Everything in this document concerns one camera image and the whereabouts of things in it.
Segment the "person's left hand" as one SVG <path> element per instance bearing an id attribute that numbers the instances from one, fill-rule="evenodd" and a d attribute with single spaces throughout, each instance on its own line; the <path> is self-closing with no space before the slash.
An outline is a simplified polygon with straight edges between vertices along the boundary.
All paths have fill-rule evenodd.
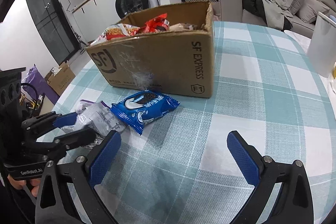
<path id="1" fill-rule="evenodd" d="M 14 180 L 10 175 L 8 175 L 7 178 L 10 184 L 16 190 L 23 189 L 23 187 L 27 184 L 25 180 Z M 41 183 L 40 178 L 35 178 L 35 179 L 30 180 L 30 184 L 33 187 L 31 190 L 31 194 L 33 195 L 33 197 L 37 197 L 40 183 Z"/>

